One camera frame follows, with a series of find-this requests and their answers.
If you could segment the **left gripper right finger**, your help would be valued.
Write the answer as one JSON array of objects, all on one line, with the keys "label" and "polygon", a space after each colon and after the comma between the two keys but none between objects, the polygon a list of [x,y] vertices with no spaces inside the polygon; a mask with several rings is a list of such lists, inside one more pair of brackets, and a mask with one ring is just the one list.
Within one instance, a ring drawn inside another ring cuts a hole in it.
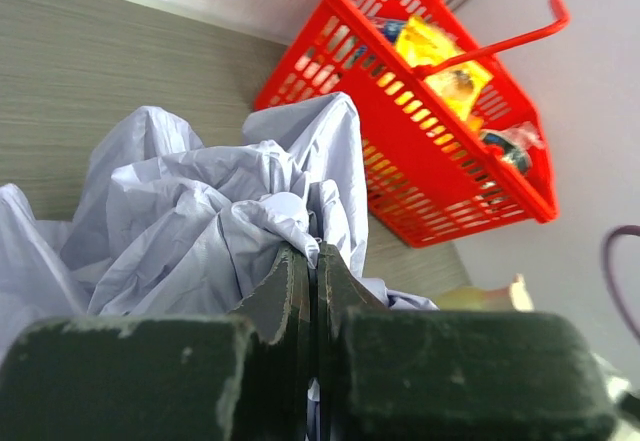
[{"label": "left gripper right finger", "polygon": [[551,313],[393,310],[338,249],[317,264],[321,440],[606,440],[616,413]]}]

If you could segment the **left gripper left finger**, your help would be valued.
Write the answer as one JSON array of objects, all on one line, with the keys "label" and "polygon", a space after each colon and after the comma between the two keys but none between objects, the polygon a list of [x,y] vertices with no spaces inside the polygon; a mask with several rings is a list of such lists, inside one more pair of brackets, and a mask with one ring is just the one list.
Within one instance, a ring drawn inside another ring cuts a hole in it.
[{"label": "left gripper left finger", "polygon": [[225,315],[50,318],[1,367],[5,440],[302,440],[308,267],[278,250]]}]

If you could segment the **lavender folding umbrella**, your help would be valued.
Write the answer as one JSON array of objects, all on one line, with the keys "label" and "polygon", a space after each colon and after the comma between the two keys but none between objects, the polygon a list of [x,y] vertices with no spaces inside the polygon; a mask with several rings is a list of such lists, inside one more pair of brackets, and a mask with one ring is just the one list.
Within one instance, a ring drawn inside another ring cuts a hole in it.
[{"label": "lavender folding umbrella", "polygon": [[368,217],[360,120],[333,93],[252,114],[244,146],[205,147],[183,119],[142,107],[94,151],[69,223],[34,217],[1,189],[1,367],[18,336],[50,318],[225,315],[278,250],[306,260],[310,308],[306,436],[318,438],[317,264],[335,246],[393,310],[436,310],[363,277]]}]

